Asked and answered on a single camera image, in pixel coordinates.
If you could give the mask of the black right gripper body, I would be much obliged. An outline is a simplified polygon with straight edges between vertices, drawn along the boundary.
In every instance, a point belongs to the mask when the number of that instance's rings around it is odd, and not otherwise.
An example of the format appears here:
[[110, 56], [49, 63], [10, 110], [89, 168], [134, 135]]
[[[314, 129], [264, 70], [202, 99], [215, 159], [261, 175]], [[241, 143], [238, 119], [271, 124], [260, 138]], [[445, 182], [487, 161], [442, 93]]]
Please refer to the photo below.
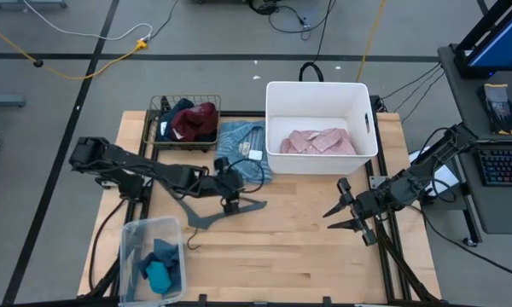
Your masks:
[[370, 228], [366, 220], [371, 217], [381, 215], [388, 211], [388, 208], [383, 205], [380, 199], [375, 195], [374, 191], [365, 191], [358, 196], [354, 197], [351, 193], [351, 186], [346, 178], [341, 178], [337, 183], [340, 190], [340, 197], [349, 197], [354, 200], [350, 207], [351, 219], [356, 219], [362, 233], [363, 242], [366, 246], [372, 246], [381, 243], [384, 246], [393, 246], [391, 238], [387, 235], [387, 231], [382, 224]]

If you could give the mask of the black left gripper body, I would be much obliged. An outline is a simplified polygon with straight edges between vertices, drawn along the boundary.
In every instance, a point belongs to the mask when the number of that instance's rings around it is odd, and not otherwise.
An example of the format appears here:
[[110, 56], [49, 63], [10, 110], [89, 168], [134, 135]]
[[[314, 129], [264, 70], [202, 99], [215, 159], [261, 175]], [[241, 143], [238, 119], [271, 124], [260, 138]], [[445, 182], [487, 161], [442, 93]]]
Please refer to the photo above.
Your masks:
[[218, 158], [213, 162], [215, 175], [205, 175], [199, 185], [200, 197], [220, 196], [220, 205], [225, 215], [241, 212], [239, 207], [240, 192], [243, 188], [241, 175], [230, 169], [227, 158]]

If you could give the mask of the pink shirt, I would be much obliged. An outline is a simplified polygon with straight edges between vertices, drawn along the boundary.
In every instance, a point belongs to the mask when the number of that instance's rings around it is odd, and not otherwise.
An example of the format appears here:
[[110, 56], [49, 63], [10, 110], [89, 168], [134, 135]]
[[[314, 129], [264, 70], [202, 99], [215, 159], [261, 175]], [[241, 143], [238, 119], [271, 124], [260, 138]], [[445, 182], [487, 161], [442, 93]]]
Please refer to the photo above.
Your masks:
[[281, 154], [356, 155], [345, 129], [294, 130], [282, 140]]

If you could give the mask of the maroon cloth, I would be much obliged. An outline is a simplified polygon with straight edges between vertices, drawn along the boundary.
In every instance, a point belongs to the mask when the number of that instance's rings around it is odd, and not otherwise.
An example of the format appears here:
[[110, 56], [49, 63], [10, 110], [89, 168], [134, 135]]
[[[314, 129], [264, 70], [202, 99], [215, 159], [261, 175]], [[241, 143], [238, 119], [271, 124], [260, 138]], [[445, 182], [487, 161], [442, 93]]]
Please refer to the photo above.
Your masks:
[[205, 102], [178, 112], [172, 119], [172, 138], [180, 142], [214, 142], [218, 128], [218, 111]]

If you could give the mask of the dark blue sweater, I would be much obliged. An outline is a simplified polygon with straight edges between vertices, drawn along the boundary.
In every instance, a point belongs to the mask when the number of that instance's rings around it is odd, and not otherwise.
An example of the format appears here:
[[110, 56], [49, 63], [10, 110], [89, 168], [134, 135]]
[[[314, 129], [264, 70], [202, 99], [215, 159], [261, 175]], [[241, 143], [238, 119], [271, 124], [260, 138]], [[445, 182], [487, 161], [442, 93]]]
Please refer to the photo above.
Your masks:
[[164, 113], [159, 120], [157, 132], [156, 132], [156, 138], [155, 140], [157, 142], [179, 142], [175, 141], [172, 138], [172, 128], [171, 123], [172, 119], [175, 117], [175, 115], [187, 108], [196, 106], [192, 101], [182, 98], [180, 99], [177, 104], [168, 112]]

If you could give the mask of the small navy cloth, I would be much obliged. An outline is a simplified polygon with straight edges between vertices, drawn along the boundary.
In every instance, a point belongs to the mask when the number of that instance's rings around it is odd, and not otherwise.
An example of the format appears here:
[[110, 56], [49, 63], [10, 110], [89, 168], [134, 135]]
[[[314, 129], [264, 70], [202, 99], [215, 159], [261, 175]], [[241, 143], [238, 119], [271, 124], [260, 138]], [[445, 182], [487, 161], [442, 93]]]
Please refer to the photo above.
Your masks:
[[[140, 261], [137, 262], [137, 268], [140, 271], [140, 274], [141, 274], [141, 276], [142, 276], [142, 278], [144, 280], [148, 281], [148, 275], [146, 273], [146, 268], [153, 261], [161, 262], [154, 255], [154, 253], [151, 252], [143, 260], [140, 260]], [[168, 292], [166, 294], [168, 294], [170, 292], [178, 291], [180, 289], [180, 287], [181, 287], [180, 263], [178, 262], [176, 265], [167, 268], [167, 270], [168, 270], [169, 276], [171, 278], [172, 285], [171, 285], [170, 289], [168, 290]]]

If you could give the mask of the small teal cloth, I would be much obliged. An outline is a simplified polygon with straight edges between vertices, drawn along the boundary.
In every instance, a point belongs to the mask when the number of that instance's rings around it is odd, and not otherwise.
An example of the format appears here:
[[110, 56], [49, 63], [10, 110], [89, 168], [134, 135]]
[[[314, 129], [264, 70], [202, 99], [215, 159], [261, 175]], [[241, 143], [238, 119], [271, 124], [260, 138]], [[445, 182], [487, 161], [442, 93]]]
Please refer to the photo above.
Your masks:
[[154, 293], [166, 294], [172, 285], [166, 266], [162, 262], [153, 261], [147, 268], [148, 281]]

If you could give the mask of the dark grey clothes hanger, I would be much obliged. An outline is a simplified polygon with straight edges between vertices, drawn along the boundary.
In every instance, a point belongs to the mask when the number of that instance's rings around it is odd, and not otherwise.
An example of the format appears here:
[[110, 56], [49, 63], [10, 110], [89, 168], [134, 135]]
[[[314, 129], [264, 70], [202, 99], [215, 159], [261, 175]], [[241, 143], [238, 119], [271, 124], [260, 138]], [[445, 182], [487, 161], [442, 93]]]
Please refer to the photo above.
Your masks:
[[187, 247], [190, 250], [197, 249], [197, 246], [191, 246], [189, 242], [196, 235], [199, 229], [208, 230], [213, 223], [220, 219], [251, 211], [262, 210], [267, 206], [266, 201], [257, 201], [246, 197], [240, 197], [237, 200], [224, 200], [224, 204], [221, 204], [221, 212], [202, 217], [199, 216], [189, 204], [187, 204], [178, 194], [175, 194], [164, 183], [162, 183], [161, 186], [181, 206], [187, 216], [188, 225], [195, 228], [194, 234], [187, 241]]

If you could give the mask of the blue striped folded shirt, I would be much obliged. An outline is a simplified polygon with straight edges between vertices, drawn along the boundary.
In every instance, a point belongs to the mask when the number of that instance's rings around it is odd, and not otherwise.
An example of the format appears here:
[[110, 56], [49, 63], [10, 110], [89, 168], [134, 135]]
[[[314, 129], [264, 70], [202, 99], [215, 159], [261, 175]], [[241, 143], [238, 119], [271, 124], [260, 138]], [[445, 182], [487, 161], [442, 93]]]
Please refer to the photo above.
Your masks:
[[227, 158], [246, 183], [270, 183], [272, 171], [265, 147], [265, 121], [241, 120], [222, 123], [216, 158]]

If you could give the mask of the white paper sheet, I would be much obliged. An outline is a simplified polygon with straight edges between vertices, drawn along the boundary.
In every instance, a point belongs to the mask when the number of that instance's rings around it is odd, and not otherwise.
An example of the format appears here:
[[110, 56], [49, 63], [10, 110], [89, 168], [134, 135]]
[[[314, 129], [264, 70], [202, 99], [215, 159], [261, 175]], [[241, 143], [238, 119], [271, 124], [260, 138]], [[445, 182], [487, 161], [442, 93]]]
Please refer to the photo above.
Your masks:
[[442, 193], [447, 190], [447, 187], [441, 183], [441, 181], [447, 183], [449, 186], [453, 187], [459, 183], [457, 177], [453, 174], [453, 172], [446, 166], [442, 165], [435, 173], [434, 177], [438, 182], [434, 185], [436, 188], [433, 188], [433, 185], [429, 183], [426, 187], [429, 196], [435, 196], [436, 193]]

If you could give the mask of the white plastic storage basket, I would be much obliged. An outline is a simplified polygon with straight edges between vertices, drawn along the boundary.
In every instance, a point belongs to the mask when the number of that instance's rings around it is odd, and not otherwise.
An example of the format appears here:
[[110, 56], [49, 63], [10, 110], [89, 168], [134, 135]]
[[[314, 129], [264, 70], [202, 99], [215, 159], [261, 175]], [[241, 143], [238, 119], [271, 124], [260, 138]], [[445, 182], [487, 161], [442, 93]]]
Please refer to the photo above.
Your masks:
[[[353, 154], [283, 153], [293, 131], [343, 129]], [[275, 174], [346, 176], [378, 154], [365, 84], [274, 81], [266, 87], [265, 149]]]

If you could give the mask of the clear plastic bin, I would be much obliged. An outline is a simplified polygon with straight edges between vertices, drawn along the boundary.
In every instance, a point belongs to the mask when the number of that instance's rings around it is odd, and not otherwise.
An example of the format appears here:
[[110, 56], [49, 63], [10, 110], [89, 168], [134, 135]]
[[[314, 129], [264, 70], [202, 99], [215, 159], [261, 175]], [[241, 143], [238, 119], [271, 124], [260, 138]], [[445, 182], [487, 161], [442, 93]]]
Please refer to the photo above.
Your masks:
[[[181, 287], [168, 294], [154, 293], [137, 268], [137, 262], [154, 252], [154, 239], [179, 248]], [[119, 307], [166, 307], [182, 300], [186, 277], [181, 224], [175, 217], [130, 222], [122, 229], [119, 252]]]

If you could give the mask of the black backlit keyboard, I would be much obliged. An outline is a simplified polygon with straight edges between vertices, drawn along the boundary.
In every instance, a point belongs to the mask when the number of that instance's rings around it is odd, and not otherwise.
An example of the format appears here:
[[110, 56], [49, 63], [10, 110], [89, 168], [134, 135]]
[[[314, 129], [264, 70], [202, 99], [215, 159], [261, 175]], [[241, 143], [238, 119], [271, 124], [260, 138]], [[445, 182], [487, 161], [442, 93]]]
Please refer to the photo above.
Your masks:
[[480, 148], [475, 159], [484, 185], [512, 186], [512, 149]]

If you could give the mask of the black computer monitor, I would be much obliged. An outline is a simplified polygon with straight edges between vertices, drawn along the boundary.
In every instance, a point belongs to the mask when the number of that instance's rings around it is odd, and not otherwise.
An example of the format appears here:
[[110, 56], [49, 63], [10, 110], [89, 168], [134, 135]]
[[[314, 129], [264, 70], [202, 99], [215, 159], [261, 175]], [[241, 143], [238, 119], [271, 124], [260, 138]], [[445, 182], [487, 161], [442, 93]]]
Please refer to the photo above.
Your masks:
[[512, 71], [512, 0], [497, 0], [453, 51], [462, 78]]

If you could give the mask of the grey metal floor foot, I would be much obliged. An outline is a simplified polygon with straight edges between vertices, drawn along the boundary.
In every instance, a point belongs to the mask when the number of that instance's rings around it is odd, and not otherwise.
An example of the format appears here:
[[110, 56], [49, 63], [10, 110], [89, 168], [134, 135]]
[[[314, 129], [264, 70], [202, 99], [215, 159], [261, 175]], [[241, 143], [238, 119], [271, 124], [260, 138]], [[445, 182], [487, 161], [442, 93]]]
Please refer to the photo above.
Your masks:
[[24, 107], [26, 100], [23, 96], [0, 94], [0, 107]]

